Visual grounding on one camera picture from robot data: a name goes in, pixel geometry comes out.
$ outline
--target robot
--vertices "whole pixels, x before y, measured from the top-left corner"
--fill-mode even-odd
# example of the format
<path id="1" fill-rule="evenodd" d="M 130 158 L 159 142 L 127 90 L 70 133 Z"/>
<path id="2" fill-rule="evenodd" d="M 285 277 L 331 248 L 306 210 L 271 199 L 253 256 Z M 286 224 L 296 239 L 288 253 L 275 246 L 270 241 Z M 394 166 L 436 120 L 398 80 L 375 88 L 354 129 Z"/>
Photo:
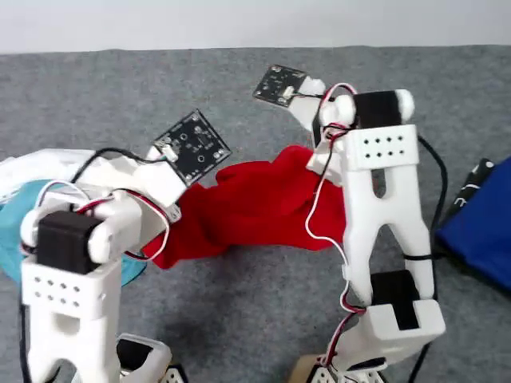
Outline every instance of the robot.
<path id="1" fill-rule="evenodd" d="M 104 158 L 111 152 L 121 156 Z M 167 345 L 117 336 L 121 255 L 156 258 L 181 217 L 176 201 L 230 151 L 196 110 L 158 137 L 145 159 L 129 153 L 96 152 L 76 183 L 47 184 L 23 219 L 22 303 L 31 318 L 26 383 L 53 381 L 61 359 L 77 368 L 73 383 L 187 382 Z M 64 187 L 53 189 L 57 184 Z M 161 232 L 157 253 L 137 255 Z"/>
<path id="2" fill-rule="evenodd" d="M 333 97 L 339 87 L 349 94 Z M 301 358 L 289 383 L 384 382 L 382 370 L 417 353 L 446 330 L 434 299 L 430 233 L 421 213 L 418 134 L 415 125 L 407 124 L 414 112 L 413 97 L 405 89 L 357 94 L 345 83 L 326 89 L 321 80 L 280 65 L 269 68 L 254 96 L 287 108 L 311 132 L 315 150 L 307 168 L 322 175 L 321 183 L 330 180 L 343 186 L 347 215 L 344 248 L 334 245 L 345 261 L 341 306 L 349 315 L 327 354 Z M 374 193 L 371 176 L 376 169 L 385 173 L 381 198 Z M 383 225 L 389 225 L 398 240 L 404 268 L 372 274 L 369 261 Z M 327 239 L 320 233 L 310 235 Z M 347 303 L 348 287 L 362 307 Z M 358 322 L 345 331 L 353 317 Z"/>

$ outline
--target red fabric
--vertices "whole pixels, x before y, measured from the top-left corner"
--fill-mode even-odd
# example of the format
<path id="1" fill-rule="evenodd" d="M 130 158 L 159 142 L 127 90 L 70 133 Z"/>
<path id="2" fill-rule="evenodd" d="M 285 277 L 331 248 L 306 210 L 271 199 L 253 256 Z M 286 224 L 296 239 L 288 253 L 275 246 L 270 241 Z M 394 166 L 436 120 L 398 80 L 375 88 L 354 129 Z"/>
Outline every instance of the red fabric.
<path id="1" fill-rule="evenodd" d="M 218 186 L 193 185 L 180 198 L 183 217 L 172 225 L 164 253 L 154 263 L 166 269 L 180 259 L 218 255 L 231 245 L 279 244 L 310 250 L 331 246 L 305 231 L 319 181 L 319 175 L 305 168 L 311 155 L 309 149 L 291 146 L 272 163 L 248 162 L 220 170 Z M 326 181 L 311 230 L 340 242 L 345 225 L 342 191 Z M 163 234 L 146 245 L 144 253 L 154 254 L 162 240 Z"/>

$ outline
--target black circuit board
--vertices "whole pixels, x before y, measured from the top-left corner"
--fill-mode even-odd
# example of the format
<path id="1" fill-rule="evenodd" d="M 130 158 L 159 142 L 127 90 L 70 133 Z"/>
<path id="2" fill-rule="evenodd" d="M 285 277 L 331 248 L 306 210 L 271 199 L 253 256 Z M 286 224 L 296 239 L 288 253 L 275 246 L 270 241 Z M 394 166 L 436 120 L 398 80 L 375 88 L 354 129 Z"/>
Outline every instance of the black circuit board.
<path id="1" fill-rule="evenodd" d="M 281 65 L 272 65 L 257 85 L 254 97 L 287 108 L 293 97 L 285 97 L 284 92 L 292 87 L 297 93 L 307 74 L 301 70 Z"/>
<path id="2" fill-rule="evenodd" d="M 177 159 L 170 166 L 190 186 L 232 152 L 199 109 L 188 114 L 153 143 L 161 154 L 169 146 Z"/>

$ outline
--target gray carpet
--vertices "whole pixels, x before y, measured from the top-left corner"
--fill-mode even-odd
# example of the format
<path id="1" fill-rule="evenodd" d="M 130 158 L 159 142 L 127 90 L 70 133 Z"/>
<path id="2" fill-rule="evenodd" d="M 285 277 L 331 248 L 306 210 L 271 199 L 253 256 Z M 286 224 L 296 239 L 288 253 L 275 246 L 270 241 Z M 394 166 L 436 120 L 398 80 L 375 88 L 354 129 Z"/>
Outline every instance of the gray carpet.
<path id="1" fill-rule="evenodd" d="M 266 67 L 280 63 L 362 91 L 411 90 L 413 122 L 446 161 L 451 200 L 481 157 L 510 154 L 510 62 L 511 47 L 501 46 L 3 56 L 0 158 L 45 147 L 116 145 L 144 153 L 168 122 L 198 107 L 233 149 L 229 163 L 273 159 L 308 138 L 290 114 L 252 99 Z M 421 155 L 422 206 L 430 221 L 439 174 Z M 374 271 L 400 266 L 389 234 L 378 238 Z M 168 343 L 194 383 L 284 382 L 299 355 L 324 351 L 339 323 L 340 263 L 333 250 L 237 247 L 171 270 L 150 267 L 122 291 L 120 330 Z M 511 381 L 509 300 L 446 260 L 438 263 L 438 285 L 447 333 L 434 343 L 418 381 Z M 17 295 L 4 274 L 0 291 L 0 381 L 16 383 Z M 386 375 L 404 382 L 412 364 L 392 366 Z"/>

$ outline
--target black cable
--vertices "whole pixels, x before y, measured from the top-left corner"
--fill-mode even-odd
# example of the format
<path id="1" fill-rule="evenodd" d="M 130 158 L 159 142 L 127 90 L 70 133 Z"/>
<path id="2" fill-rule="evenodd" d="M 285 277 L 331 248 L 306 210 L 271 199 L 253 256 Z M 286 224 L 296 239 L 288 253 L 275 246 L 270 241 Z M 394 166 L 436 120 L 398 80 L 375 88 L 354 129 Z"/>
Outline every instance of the black cable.
<path id="1" fill-rule="evenodd" d="M 121 154 L 124 157 L 128 157 L 128 158 L 131 158 L 132 160 L 135 160 L 137 162 L 141 162 L 142 164 L 155 164 L 155 163 L 158 163 L 158 162 L 165 162 L 166 161 L 165 158 L 158 159 L 158 160 L 146 160 L 145 158 L 137 156 L 136 154 L 134 154 L 133 152 L 130 152 L 127 149 L 103 148 L 103 149 L 97 150 L 94 154 L 91 155 L 91 157 L 86 162 L 84 162 L 84 164 L 77 170 L 77 172 L 74 173 L 74 176 L 71 179 L 71 182 L 73 184 L 75 182 L 77 182 L 78 179 L 83 174 L 83 172 L 91 165 L 91 163 L 94 162 L 99 157 L 103 157 L 103 155 L 106 154 L 106 153 L 118 153 L 118 154 Z"/>
<path id="2" fill-rule="evenodd" d="M 446 164 L 444 164 L 444 161 L 438 155 L 438 153 L 433 149 L 433 147 L 430 145 L 430 143 L 428 141 L 426 141 L 426 139 L 424 139 L 424 137 L 422 137 L 420 135 L 418 136 L 418 141 L 421 143 L 421 145 L 430 153 L 430 155 L 436 161 L 438 167 L 440 168 L 440 177 L 442 178 L 442 189 L 440 191 L 440 196 L 438 197 L 437 206 L 435 208 L 433 219 L 431 220 L 431 226 L 430 226 L 430 233 L 433 238 L 434 230 L 436 229 L 438 223 L 440 222 L 442 210 L 444 208 L 444 204 L 446 203 L 446 195 L 447 195 L 447 187 L 448 187 L 448 183 L 449 183 L 449 177 L 448 177 L 448 173 L 447 173 Z M 433 267 L 433 279 L 434 279 L 433 298 L 435 300 L 438 300 L 437 269 L 436 269 L 436 265 L 435 265 L 434 256 L 431 259 L 431 266 Z M 417 378 L 417 375 L 418 375 L 419 371 L 421 370 L 422 365 L 424 364 L 426 355 L 428 354 L 428 351 L 430 351 L 430 347 L 431 347 L 431 343 L 428 343 L 427 345 L 424 345 L 424 347 L 422 347 L 421 353 L 418 355 L 417 361 L 415 362 L 414 369 L 412 369 L 412 372 L 410 373 L 410 376 L 408 378 L 408 383 L 415 382 L 415 379 Z"/>
<path id="3" fill-rule="evenodd" d="M 294 97 L 303 97 L 303 98 L 323 98 L 323 94 L 303 94 L 303 93 L 295 93 L 293 95 L 293 98 Z M 335 97 L 331 96 L 329 99 L 328 99 L 330 102 L 334 102 L 335 101 Z"/>
<path id="4" fill-rule="evenodd" d="M 26 355 L 26 310 L 23 305 L 22 287 L 20 286 L 18 300 L 18 333 L 19 333 L 19 362 L 22 368 L 23 383 L 32 383 L 29 363 Z"/>
<path id="5" fill-rule="evenodd" d="M 444 204 L 446 203 L 446 195 L 447 195 L 447 186 L 449 183 L 449 177 L 447 174 L 447 167 L 444 164 L 442 158 L 438 155 L 438 153 L 433 149 L 428 141 L 422 136 L 418 136 L 418 142 L 430 153 L 433 159 L 436 161 L 438 167 L 440 168 L 440 177 L 442 178 L 442 189 L 440 191 L 440 196 L 438 197 L 437 206 L 434 211 L 433 219 L 431 220 L 430 230 L 433 231 L 437 228 L 438 223 L 440 222 L 440 217 L 442 215 L 442 210 L 444 208 Z"/>
<path id="6" fill-rule="evenodd" d="M 330 142 L 330 151 L 328 152 L 327 162 L 325 162 L 325 166 L 323 167 L 323 171 L 319 175 L 319 180 L 318 180 L 318 183 L 316 184 L 316 186 L 314 188 L 314 194 L 313 195 L 315 195 L 318 192 L 319 184 L 321 184 L 321 180 L 323 179 L 323 177 L 327 173 L 328 165 L 330 164 L 330 161 L 332 159 L 332 155 L 334 154 L 334 142 L 337 139 L 341 138 L 342 136 L 345 136 L 346 134 L 348 134 L 351 130 L 353 130 L 353 129 L 352 128 L 348 128 L 344 132 L 342 132 L 342 133 L 340 133 L 340 134 L 338 134 L 338 135 L 336 135 L 336 136 L 334 136 L 332 138 L 332 141 Z"/>

